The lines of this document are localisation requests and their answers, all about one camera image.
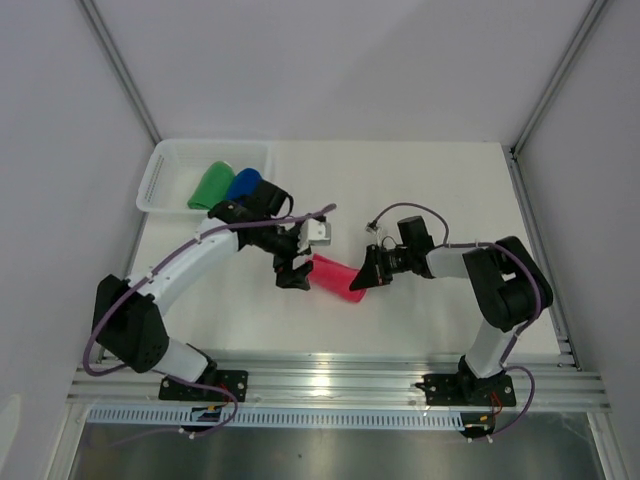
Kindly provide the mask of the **blue towel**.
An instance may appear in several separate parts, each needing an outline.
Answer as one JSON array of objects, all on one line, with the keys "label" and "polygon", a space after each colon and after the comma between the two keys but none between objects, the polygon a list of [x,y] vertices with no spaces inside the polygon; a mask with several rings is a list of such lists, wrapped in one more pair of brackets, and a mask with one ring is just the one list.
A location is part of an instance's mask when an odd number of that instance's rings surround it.
[{"label": "blue towel", "polygon": [[260,172],[253,168],[241,170],[232,180],[226,192],[225,199],[230,201],[240,201],[250,196],[263,178]]}]

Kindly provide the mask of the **pink towel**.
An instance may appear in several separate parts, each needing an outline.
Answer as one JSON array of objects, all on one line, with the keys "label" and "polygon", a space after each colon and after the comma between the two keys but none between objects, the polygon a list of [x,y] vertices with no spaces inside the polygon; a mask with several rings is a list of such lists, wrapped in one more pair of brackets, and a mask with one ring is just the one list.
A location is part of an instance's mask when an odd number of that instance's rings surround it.
[{"label": "pink towel", "polygon": [[314,254],[311,261],[313,270],[309,274],[309,280],[312,286],[324,289],[350,303],[359,303],[365,297],[366,289],[350,289],[358,274],[357,269],[318,254]]}]

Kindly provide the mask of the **green towel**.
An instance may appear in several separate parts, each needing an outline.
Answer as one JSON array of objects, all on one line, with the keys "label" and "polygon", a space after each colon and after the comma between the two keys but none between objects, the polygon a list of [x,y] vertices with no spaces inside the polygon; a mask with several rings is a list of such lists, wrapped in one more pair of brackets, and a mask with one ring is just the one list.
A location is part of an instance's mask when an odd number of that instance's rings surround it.
[{"label": "green towel", "polygon": [[191,210],[210,210],[223,201],[235,178],[233,168],[226,162],[213,163],[201,177],[187,201]]}]

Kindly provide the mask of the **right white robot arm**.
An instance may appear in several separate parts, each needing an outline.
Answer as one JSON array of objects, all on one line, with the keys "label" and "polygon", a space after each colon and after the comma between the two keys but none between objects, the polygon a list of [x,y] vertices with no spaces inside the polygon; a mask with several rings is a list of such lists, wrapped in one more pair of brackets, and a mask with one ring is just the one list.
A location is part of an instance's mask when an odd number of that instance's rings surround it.
[{"label": "right white robot arm", "polygon": [[483,322],[459,362],[456,389],[464,401],[479,403],[491,394],[492,378],[504,372],[519,336],[552,305],[551,286],[516,236],[437,246],[422,217],[402,219],[397,226],[401,243],[392,249],[368,245],[349,289],[386,286],[405,272],[429,280],[467,279]]}]

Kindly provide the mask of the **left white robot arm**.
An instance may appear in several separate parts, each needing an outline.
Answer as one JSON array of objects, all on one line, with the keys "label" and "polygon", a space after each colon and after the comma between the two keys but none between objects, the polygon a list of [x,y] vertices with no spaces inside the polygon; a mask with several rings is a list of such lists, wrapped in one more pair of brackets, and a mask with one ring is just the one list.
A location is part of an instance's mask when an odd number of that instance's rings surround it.
[{"label": "left white robot arm", "polygon": [[250,194],[214,205],[189,240],[145,273],[124,279],[106,276],[97,287],[87,345],[104,347],[137,373],[154,371],[181,382],[194,399],[209,398],[217,387],[212,360],[172,338],[164,316],[204,273],[247,246],[273,256],[278,287],[309,290],[312,263],[296,266],[294,261],[308,255],[326,233],[326,215],[334,207],[280,217],[289,198],[262,180]]}]

